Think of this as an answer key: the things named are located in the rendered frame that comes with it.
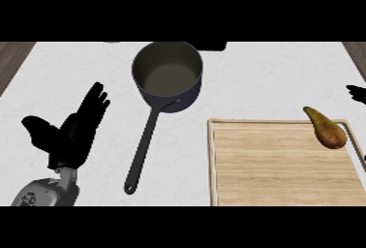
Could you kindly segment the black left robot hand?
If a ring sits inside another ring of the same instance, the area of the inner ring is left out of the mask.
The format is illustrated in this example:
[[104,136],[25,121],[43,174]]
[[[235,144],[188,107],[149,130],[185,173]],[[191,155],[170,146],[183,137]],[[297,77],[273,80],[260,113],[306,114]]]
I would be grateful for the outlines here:
[[49,153],[50,170],[62,167],[78,169],[84,164],[109,104],[105,86],[96,82],[77,112],[68,116],[61,127],[34,115],[22,119],[31,144]]

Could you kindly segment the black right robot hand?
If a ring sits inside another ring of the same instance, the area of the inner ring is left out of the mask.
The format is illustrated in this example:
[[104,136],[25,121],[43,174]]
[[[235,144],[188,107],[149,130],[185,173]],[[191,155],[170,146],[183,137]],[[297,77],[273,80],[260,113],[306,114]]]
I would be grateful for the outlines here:
[[366,105],[366,88],[356,85],[349,85],[346,88],[349,90],[349,94],[352,95],[352,99]]

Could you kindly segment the brown green pear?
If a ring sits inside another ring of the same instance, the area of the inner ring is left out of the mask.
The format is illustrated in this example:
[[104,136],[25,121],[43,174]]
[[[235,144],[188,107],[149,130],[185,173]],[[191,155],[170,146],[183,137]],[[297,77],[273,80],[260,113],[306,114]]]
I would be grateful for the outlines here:
[[329,149],[340,149],[346,146],[347,136],[338,124],[312,107],[303,111],[312,121],[315,136],[322,145]]

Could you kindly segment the pale wooden tray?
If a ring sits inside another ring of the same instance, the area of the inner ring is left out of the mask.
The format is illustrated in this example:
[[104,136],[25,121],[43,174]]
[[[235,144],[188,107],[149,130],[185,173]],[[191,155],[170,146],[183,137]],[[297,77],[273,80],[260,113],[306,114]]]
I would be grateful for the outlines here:
[[366,205],[366,159],[350,125],[326,148],[304,120],[207,122],[210,204]]

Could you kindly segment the dark blue saucepan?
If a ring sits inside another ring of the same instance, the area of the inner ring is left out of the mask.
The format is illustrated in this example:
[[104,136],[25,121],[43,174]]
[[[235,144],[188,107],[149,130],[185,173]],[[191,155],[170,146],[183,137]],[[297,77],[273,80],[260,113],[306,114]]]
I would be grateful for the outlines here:
[[186,42],[154,42],[140,49],[133,59],[132,75],[152,109],[124,181],[127,195],[138,189],[160,113],[185,110],[200,97],[204,59]]

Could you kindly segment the black appliance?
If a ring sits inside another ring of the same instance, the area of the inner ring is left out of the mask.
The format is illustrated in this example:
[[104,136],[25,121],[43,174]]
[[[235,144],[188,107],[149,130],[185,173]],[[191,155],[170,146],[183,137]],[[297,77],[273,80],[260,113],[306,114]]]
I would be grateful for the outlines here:
[[226,45],[226,42],[195,43],[194,47],[201,51],[223,51],[226,49]]

